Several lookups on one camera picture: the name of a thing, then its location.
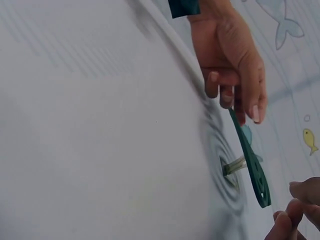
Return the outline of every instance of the yellow fish drawing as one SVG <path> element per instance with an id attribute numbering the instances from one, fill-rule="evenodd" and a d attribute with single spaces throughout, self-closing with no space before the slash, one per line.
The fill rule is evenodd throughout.
<path id="1" fill-rule="evenodd" d="M 303 140 L 305 144 L 311 149 L 310 156 L 314 154 L 315 151 L 319 150 L 319 148 L 317 148 L 315 145 L 315 135 L 310 129 L 305 128 L 303 130 Z"/>

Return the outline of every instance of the green sleeve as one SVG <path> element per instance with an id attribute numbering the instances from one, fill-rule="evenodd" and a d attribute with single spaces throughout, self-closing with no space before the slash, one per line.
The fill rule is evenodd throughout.
<path id="1" fill-rule="evenodd" d="M 198 0 L 168 0 L 172 18 L 200 14 Z"/>

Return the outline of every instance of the wrist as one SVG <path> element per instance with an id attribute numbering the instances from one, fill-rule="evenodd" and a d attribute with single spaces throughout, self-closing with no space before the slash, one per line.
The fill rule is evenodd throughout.
<path id="1" fill-rule="evenodd" d="M 230 0 L 198 0 L 200 14 L 188 16 L 190 23 L 227 18 L 235 11 Z"/>

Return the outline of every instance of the printed fish pattern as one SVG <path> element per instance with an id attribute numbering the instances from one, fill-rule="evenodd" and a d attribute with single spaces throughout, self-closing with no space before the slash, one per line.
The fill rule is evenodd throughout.
<path id="1" fill-rule="evenodd" d="M 315 145 L 315 135 L 310 129 L 305 128 L 303 130 L 303 140 L 305 144 L 310 148 L 310 156 L 314 154 L 315 151 L 319 150 L 319 148 Z"/>
<path id="2" fill-rule="evenodd" d="M 255 0 L 257 4 L 275 21 L 278 27 L 275 34 L 275 48 L 279 50 L 285 43 L 287 33 L 295 38 L 305 36 L 301 26 L 287 18 L 287 0 Z"/>

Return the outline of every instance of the white surface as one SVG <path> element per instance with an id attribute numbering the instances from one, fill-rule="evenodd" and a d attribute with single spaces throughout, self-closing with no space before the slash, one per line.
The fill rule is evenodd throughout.
<path id="1" fill-rule="evenodd" d="M 145 37 L 122 0 L 0 0 L 2 240 L 263 239 L 269 230 L 271 209 L 260 209 L 245 169 L 241 194 L 219 181 L 216 151 L 241 155 L 228 112 L 213 108 L 208 122 L 220 131 L 205 124 L 197 62 L 145 3 L 186 62 L 155 25 Z M 208 146 L 210 131 L 234 154 Z"/>

